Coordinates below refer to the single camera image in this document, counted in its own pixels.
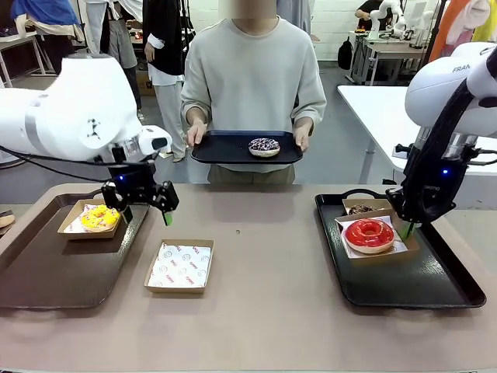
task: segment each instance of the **light gray sweatshirt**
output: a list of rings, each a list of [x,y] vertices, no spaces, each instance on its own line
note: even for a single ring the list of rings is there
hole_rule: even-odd
[[[230,19],[205,29],[192,42],[185,79],[182,115],[199,107],[210,129],[291,132],[292,120],[302,117],[317,126],[326,108],[311,38],[284,19],[260,37],[243,33]],[[284,168],[221,166],[258,173]]]

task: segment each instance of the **white table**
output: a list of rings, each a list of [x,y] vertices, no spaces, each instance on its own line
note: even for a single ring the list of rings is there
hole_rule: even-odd
[[[367,183],[377,148],[388,158],[398,177],[403,177],[407,160],[394,157],[394,147],[397,144],[412,144],[420,128],[405,112],[407,87],[341,85],[338,91],[371,136],[359,183]],[[479,138],[477,147],[497,150],[497,139]],[[478,161],[494,158],[494,155],[480,155]],[[497,208],[497,195],[493,192],[497,187],[497,178],[493,176],[497,176],[497,164],[470,166],[456,199],[459,207]]]
[[[28,33],[26,37],[21,37],[20,35],[14,35],[11,37],[0,37],[0,66],[2,67],[3,75],[5,76],[6,85],[9,88],[12,88],[12,80],[10,79],[9,71],[7,70],[7,65],[2,56],[2,51],[17,47],[18,45],[32,43],[34,48],[34,54],[36,55],[36,61],[38,62],[39,69],[42,75],[46,75],[45,67],[43,66],[42,55],[45,59],[48,68],[51,67],[50,60],[48,56],[46,56],[41,49],[40,45],[36,41],[36,32]]]

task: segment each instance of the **white pants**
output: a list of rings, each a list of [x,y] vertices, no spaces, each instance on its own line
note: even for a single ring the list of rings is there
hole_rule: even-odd
[[[185,133],[181,125],[181,82],[173,85],[154,85],[163,128],[172,137],[172,153],[183,158],[186,151]]]

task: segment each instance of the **yellow glazed donut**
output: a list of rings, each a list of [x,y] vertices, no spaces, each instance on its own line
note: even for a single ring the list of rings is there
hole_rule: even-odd
[[[115,209],[107,208],[105,205],[100,205],[86,211],[81,223],[90,232],[104,232],[114,228],[119,221],[119,212]]]

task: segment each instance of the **orange fabric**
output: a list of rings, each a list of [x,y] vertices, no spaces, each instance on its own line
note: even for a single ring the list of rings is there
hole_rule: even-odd
[[[445,47],[445,41],[447,40],[447,35],[452,27],[452,23],[454,23],[454,20],[457,16],[459,16],[459,13],[462,12],[469,1],[470,0],[451,0],[449,6],[447,6],[447,10],[445,11],[442,21],[440,22],[438,35],[436,35],[432,53],[429,56],[430,62],[435,61],[438,57],[440,57],[440,53],[442,53],[442,49]]]

